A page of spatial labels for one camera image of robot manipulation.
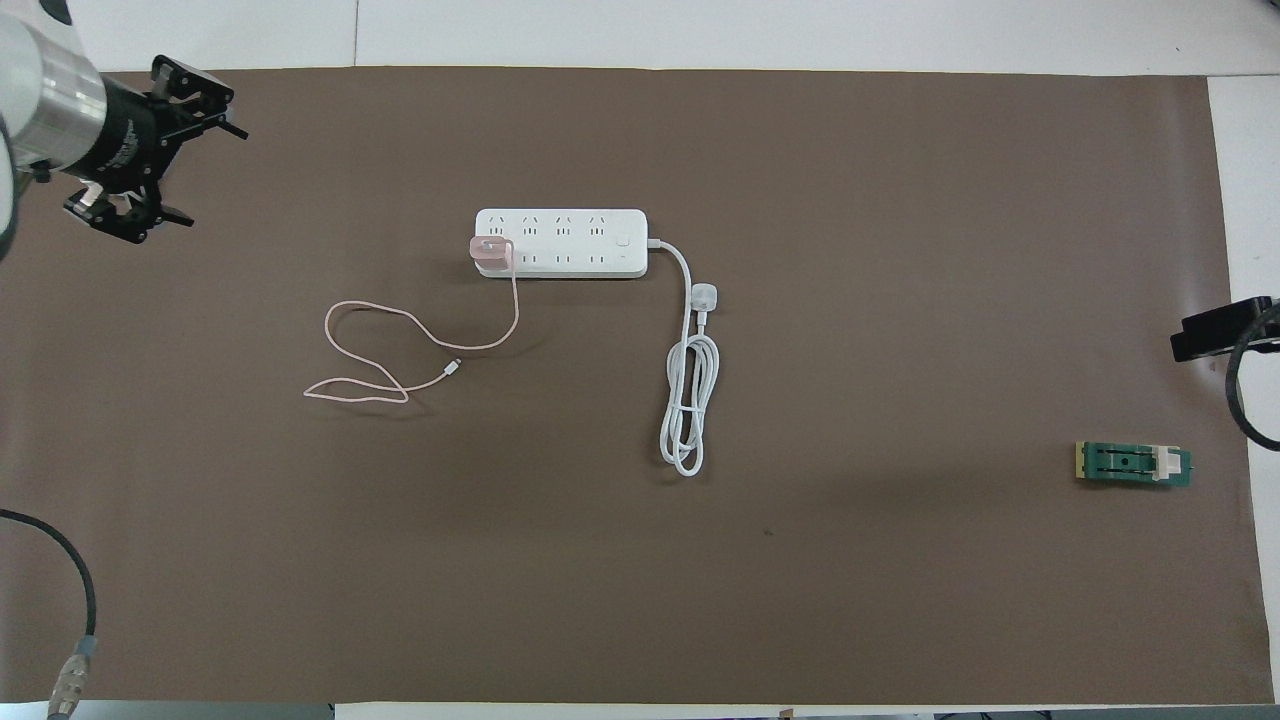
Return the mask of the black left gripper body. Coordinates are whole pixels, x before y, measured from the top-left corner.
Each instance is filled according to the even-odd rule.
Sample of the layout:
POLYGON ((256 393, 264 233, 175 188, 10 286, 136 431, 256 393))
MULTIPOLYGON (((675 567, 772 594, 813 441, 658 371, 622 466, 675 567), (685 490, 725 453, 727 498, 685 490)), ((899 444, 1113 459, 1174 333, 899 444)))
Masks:
POLYGON ((87 154, 74 163, 74 177, 109 193, 157 199, 174 154, 161 140, 178 126, 172 104, 188 88, 188 81, 161 77, 142 94, 106 76, 100 79, 106 99, 102 127, 87 154))

